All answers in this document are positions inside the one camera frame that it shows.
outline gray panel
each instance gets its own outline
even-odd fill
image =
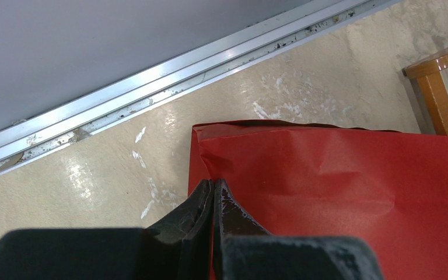
[[[0,130],[310,1],[0,1]]]

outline sliding door track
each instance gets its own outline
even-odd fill
[[[0,174],[401,0],[315,0],[0,132]]]

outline red paper bag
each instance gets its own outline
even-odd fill
[[[193,127],[189,192],[227,180],[275,235],[356,236],[387,279],[448,279],[448,137],[280,121]]]

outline tile floor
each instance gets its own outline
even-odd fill
[[[186,197],[196,123],[276,118],[419,132],[401,69],[446,46],[448,0],[405,0],[0,176],[0,236],[149,226]]]

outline wooden frame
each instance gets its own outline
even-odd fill
[[[416,79],[438,135],[448,135],[448,92],[441,71],[448,68],[448,48],[409,67],[403,73]]]

